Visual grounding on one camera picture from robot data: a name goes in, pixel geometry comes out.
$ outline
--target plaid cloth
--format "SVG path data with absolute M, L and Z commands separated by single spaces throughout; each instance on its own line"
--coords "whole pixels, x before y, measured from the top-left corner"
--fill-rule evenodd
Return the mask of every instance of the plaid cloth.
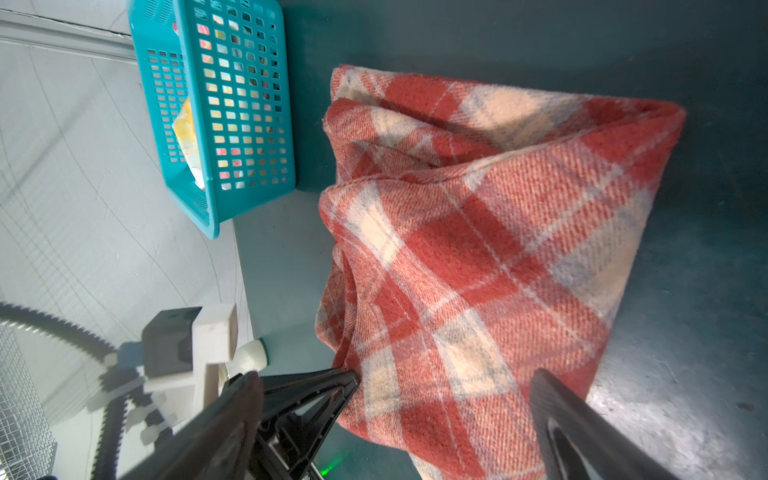
M 339 422 L 424 478 L 541 478 L 531 377 L 587 395 L 684 110 L 351 66 L 331 95 Z

